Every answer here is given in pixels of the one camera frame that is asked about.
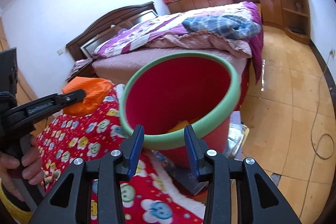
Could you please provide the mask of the person's left hand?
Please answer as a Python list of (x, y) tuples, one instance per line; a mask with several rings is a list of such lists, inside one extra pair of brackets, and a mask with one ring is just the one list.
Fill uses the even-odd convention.
[(39, 158), (39, 149), (37, 148), (37, 139), (30, 135), (30, 150), (25, 153), (21, 160), (1, 153), (1, 182), (5, 189), (19, 201), (24, 201), (18, 188), (14, 185), (12, 177), (9, 175), (9, 169), (17, 169), (20, 164), (24, 167), (22, 177), (29, 182), (30, 185), (39, 185), (44, 179), (42, 170), (42, 162)]

